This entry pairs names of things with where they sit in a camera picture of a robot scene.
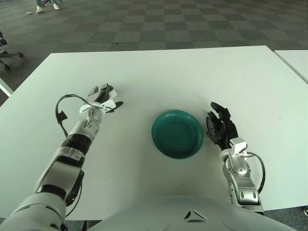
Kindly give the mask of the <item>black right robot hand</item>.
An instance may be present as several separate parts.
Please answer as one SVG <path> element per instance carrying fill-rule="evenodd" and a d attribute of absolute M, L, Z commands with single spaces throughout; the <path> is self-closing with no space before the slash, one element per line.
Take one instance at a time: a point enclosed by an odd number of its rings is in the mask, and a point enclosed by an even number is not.
<path fill-rule="evenodd" d="M 231 115 L 227 108 L 218 103 L 211 102 L 212 109 L 218 114 L 216 116 L 212 111 L 206 117 L 206 134 L 208 138 L 220 147 L 220 149 L 230 149 L 230 140 L 238 138 L 235 124 L 231 121 Z"/>

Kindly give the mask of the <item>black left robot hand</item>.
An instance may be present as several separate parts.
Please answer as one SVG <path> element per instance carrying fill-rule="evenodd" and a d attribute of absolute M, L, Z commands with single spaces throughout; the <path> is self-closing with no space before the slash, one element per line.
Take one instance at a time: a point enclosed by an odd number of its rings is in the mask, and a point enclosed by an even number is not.
<path fill-rule="evenodd" d="M 91 104 L 86 110 L 89 115 L 102 115 L 106 113 L 113 113 L 116 109 L 123 105 L 122 101 L 115 102 L 116 96 L 114 88 L 108 83 L 101 85 L 100 87 L 94 87 L 88 94 L 86 100 Z"/>

